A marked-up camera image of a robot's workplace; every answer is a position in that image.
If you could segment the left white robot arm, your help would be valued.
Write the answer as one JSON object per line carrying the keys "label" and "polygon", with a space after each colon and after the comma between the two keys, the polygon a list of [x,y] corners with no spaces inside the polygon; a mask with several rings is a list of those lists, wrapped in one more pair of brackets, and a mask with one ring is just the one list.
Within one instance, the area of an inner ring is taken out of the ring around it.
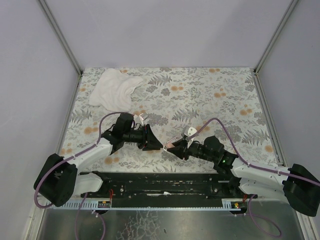
{"label": "left white robot arm", "polygon": [[160,150],[162,143],[151,126],[144,123],[147,117],[146,113],[118,112],[118,118],[110,128],[103,131],[101,125],[98,127],[98,138],[91,146],[70,156],[51,154],[33,185],[35,205],[41,209],[61,207],[73,196],[97,192],[103,179],[96,173],[81,175],[81,171],[114,154],[125,143],[134,143],[142,151]]}

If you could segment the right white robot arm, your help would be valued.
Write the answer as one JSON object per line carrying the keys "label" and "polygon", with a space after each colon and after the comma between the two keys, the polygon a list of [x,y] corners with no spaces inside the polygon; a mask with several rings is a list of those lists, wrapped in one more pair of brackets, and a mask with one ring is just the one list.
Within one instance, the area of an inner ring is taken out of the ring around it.
{"label": "right white robot arm", "polygon": [[218,174],[230,176],[242,193],[276,199],[289,204],[309,217],[317,215],[320,206],[320,182],[304,166],[270,166],[245,163],[240,156],[225,150],[215,136],[203,143],[173,138],[164,149],[182,160],[195,157],[213,163]]}

